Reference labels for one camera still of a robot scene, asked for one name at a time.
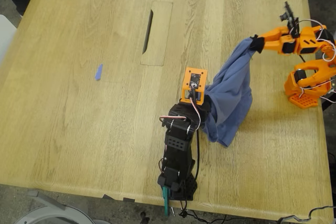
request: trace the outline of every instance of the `orange servo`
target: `orange servo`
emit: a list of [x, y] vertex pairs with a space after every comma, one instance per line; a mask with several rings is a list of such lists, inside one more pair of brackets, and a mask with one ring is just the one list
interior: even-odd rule
[[[318, 50], [323, 52], [321, 60], [295, 65], [285, 82], [285, 93], [290, 102], [303, 109], [317, 106], [318, 99], [331, 90], [331, 80], [336, 75], [336, 41], [326, 26], [320, 23], [316, 27], [304, 27], [299, 33], [298, 18], [293, 17], [287, 2], [285, 10], [280, 18], [288, 21], [287, 26], [277, 27], [260, 35], [258, 39], [264, 40], [262, 49], [275, 50], [278, 54], [304, 55]], [[307, 77], [306, 70], [315, 70], [315, 73]]]

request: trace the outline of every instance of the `wire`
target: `wire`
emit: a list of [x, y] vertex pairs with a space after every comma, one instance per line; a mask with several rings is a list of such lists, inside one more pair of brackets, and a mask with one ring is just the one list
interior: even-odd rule
[[197, 138], [197, 168], [196, 168], [196, 174], [195, 174], [195, 181], [197, 180], [198, 177], [198, 170], [200, 169], [200, 149], [199, 149], [199, 139], [200, 139], [200, 135], [198, 133], [198, 130], [196, 131], [196, 138]]
[[317, 40], [322, 40], [322, 41], [328, 42], [328, 43], [333, 47], [333, 50], [334, 50], [334, 56], [333, 56], [330, 60], [327, 60], [327, 59], [324, 57], [324, 56], [326, 55], [325, 52], [324, 52], [323, 55], [322, 55], [322, 59], [323, 59], [324, 61], [326, 61], [326, 62], [333, 61], [334, 58], [335, 58], [335, 56], [336, 56], [336, 47], [335, 47], [335, 45], [334, 45], [332, 42], [330, 42], [330, 41], [328, 41], [328, 40], [326, 40], [326, 39], [317, 39]]
[[295, 219], [298, 222], [308, 222], [311, 220], [311, 214], [315, 211], [315, 210], [322, 210], [324, 208], [336, 208], [336, 206], [324, 206], [324, 207], [317, 207], [317, 208], [313, 208], [309, 211], [308, 214], [308, 218], [307, 219], [300, 219], [299, 217], [297, 217], [296, 215], [291, 215], [291, 216], [287, 216], [287, 217], [281, 217], [280, 219], [278, 219], [277, 224], [282, 223], [283, 221], [287, 221], [290, 219]]
[[185, 116], [179, 116], [179, 115], [161, 115], [159, 116], [159, 120], [161, 123], [163, 123], [163, 120], [162, 120], [163, 118], [184, 119], [184, 120], [187, 119]]
[[336, 103], [336, 102], [333, 102], [333, 101], [331, 101], [331, 100], [329, 100], [328, 98], [325, 98], [325, 97], [320, 97], [320, 98], [325, 99], [325, 100], [327, 100], [328, 102], [331, 102], [331, 103]]
[[316, 86], [310, 87], [310, 88], [302, 88], [302, 87], [300, 87], [300, 88], [301, 88], [301, 89], [313, 89], [313, 88], [319, 87], [319, 86], [321, 86], [321, 85], [323, 85], [323, 84], [326, 84], [326, 83], [328, 83], [328, 82], [330, 82], [330, 81], [333, 81], [333, 80], [335, 80], [335, 79], [336, 79], [336, 77], [334, 77], [334, 78], [332, 78], [332, 79], [330, 79], [330, 80], [328, 80], [328, 81], [324, 81], [324, 82], [322, 82], [322, 83], [320, 83], [320, 84], [318, 84], [318, 85], [316, 85]]
[[199, 118], [198, 126], [196, 128], [196, 130], [198, 130], [198, 128], [199, 128], [199, 126], [201, 124], [201, 116], [199, 115], [199, 112], [198, 112], [198, 110], [197, 110], [197, 108], [196, 108], [196, 106], [195, 106], [195, 104], [193, 102], [193, 99], [191, 97], [190, 97], [190, 101], [191, 101], [191, 104], [193, 105], [193, 107], [194, 107], [194, 109], [195, 109], [195, 111], [196, 111], [196, 113], [198, 115], [198, 118]]
[[321, 26], [320, 34], [319, 34], [319, 36], [316, 39], [316, 40], [318, 40], [321, 37], [321, 35], [322, 35], [322, 31], [324, 30], [323, 25], [320, 22], [318, 22], [317, 20], [315, 20], [315, 19], [309, 19], [309, 18], [307, 18], [307, 19], [300, 20], [299, 22], [297, 22], [295, 24], [295, 26], [297, 26], [297, 24], [300, 23], [300, 22], [302, 22], [302, 21], [313, 21], [313, 22], [315, 22], [315, 23], [317, 23], [317, 24], [319, 24]]
[[162, 161], [163, 161], [163, 158], [159, 160], [159, 169], [160, 169], [160, 171], [161, 171], [162, 173], [164, 173], [164, 171], [162, 171], [162, 164], [161, 164], [161, 166], [160, 166], [160, 162], [162, 163]]
[[305, 59], [302, 57], [302, 55], [299, 55], [299, 56], [303, 62], [306, 62]]

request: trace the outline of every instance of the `wooden table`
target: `wooden table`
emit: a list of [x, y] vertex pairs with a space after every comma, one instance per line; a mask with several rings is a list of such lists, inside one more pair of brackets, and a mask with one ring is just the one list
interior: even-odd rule
[[[0, 183], [162, 205], [158, 116], [185, 68], [208, 69], [211, 83], [240, 40], [284, 25], [285, 1], [309, 17], [307, 0], [31, 0], [0, 68]], [[201, 134], [188, 207], [278, 219], [332, 204], [321, 109], [283, 91], [299, 62], [253, 56], [252, 107], [229, 148]], [[332, 210], [313, 216], [331, 223]]]

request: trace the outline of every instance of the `blue cloth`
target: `blue cloth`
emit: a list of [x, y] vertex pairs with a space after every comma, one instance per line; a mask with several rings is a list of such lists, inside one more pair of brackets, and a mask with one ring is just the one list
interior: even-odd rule
[[228, 146], [252, 104], [250, 88], [251, 38], [242, 40], [227, 59], [213, 84], [204, 94], [211, 100], [211, 111], [203, 131], [211, 142]]

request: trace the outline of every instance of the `blue tape piece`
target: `blue tape piece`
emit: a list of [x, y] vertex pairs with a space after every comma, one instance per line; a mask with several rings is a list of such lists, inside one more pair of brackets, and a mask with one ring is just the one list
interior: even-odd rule
[[95, 75], [96, 81], [100, 80], [102, 70], [103, 70], [103, 64], [100, 64], [98, 69], [97, 69], [97, 73]]

